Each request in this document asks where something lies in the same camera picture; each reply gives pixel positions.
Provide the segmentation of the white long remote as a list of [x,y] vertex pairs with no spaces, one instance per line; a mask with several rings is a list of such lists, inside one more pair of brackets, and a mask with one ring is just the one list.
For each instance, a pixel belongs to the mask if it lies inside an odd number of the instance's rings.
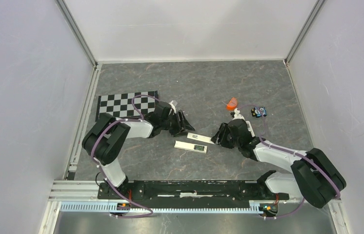
[[202,135],[198,135],[198,134],[195,134],[195,133],[188,133],[187,138],[192,139],[192,140],[196,140],[196,141],[200,141],[200,142],[204,142],[204,143],[215,144],[211,140],[211,137],[202,136]]

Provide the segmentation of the white rectangular block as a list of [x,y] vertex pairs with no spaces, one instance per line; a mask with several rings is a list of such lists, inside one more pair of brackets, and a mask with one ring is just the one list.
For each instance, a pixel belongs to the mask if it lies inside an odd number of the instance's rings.
[[174,148],[197,152],[197,153],[203,153],[203,154],[206,154],[206,152],[207,152],[207,147],[204,145],[198,145],[198,144],[182,142],[182,141],[175,141]]

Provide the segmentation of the beige remote control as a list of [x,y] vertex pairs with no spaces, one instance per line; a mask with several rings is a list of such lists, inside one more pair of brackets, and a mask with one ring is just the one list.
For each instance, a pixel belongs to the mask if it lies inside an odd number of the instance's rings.
[[251,133],[251,135],[252,135],[252,137],[255,137],[256,135],[255,135],[255,133],[254,133],[254,131],[253,131],[253,128],[252,128],[252,126],[251,126],[251,123],[250,123],[250,121],[246,121],[246,124],[247,124],[247,128],[248,128],[248,131]]

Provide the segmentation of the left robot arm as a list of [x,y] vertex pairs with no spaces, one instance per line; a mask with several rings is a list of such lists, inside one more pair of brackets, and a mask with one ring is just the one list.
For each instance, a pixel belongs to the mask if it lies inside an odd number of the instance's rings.
[[118,118],[103,113],[85,135],[81,146],[110,185],[110,193],[120,199],[128,194],[127,176],[117,159],[124,142],[130,138],[153,138],[161,131],[178,137],[194,132],[195,128],[172,102],[159,101],[152,112],[140,119]]

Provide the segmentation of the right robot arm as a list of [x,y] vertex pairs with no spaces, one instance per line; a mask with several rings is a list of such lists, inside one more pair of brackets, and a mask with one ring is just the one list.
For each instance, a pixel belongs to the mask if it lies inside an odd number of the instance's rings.
[[257,185],[257,193],[269,199],[276,193],[300,197],[316,208],[340,198],[347,183],[326,154],[318,149],[293,150],[254,136],[243,119],[222,123],[211,138],[216,145],[237,148],[248,159],[275,165],[287,171],[273,172]]

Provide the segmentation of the orange semicircular piece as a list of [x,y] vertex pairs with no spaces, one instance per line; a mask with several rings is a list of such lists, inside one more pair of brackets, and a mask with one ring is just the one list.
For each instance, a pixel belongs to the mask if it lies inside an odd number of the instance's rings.
[[229,111],[234,111],[237,108],[238,100],[233,97],[226,105],[226,109]]

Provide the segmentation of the black white checkerboard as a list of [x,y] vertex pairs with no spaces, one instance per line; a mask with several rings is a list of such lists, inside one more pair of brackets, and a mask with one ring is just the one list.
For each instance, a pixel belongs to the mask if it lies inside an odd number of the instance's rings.
[[[140,118],[140,114],[132,106],[132,98],[140,94],[159,98],[157,90],[98,96],[95,121],[99,120],[102,113],[108,113],[119,118]],[[143,115],[153,112],[157,103],[155,99],[150,97],[138,97],[134,101],[136,108]]]

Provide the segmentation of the blue owl toy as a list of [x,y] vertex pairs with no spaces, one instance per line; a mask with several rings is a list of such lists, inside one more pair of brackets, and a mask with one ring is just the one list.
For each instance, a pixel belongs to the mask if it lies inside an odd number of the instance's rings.
[[267,116],[265,107],[259,107],[259,108],[254,107],[253,109],[251,109],[251,114],[255,118],[260,118],[260,117],[266,117]]

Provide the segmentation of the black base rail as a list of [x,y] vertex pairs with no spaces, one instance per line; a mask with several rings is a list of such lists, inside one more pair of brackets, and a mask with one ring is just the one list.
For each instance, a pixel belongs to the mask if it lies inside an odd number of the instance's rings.
[[118,191],[147,208],[244,208],[251,200],[288,200],[258,180],[133,180]]

